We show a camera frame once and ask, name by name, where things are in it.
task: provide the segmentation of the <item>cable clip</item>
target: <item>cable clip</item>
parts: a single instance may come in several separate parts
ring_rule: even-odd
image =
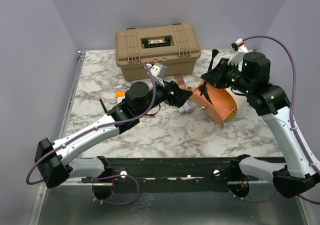
[[[309,163],[309,166],[310,166],[310,167],[316,167],[316,166],[317,166],[317,163],[316,163],[316,162]]]

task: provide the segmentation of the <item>screw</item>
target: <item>screw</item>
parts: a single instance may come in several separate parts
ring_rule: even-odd
[[[215,177],[220,176],[220,171],[219,171],[219,170],[214,170],[214,171],[213,171],[213,175],[214,175]]]

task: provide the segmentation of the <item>toolbox handle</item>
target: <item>toolbox handle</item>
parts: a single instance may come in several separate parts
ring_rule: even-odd
[[[149,43],[148,39],[144,39],[142,40],[142,43],[145,49],[167,47],[167,46],[171,46],[171,37],[166,37],[164,39],[164,42],[158,42],[158,43]]]

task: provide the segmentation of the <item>orange scoop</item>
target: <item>orange scoop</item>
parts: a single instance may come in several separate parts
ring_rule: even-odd
[[[233,120],[237,115],[237,104],[234,98],[225,89],[218,89],[209,84],[206,85],[208,96],[212,101],[212,104],[208,102],[205,95],[201,94],[201,87],[204,82],[200,83],[195,89],[193,89],[193,95],[190,100],[195,102],[201,107],[213,120],[215,120],[221,126],[224,126],[224,121]]]

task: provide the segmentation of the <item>toolbox label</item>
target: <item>toolbox label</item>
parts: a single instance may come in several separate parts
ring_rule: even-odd
[[[161,44],[161,43],[163,43],[163,40],[162,39],[150,40],[150,43],[152,43],[152,44]]]

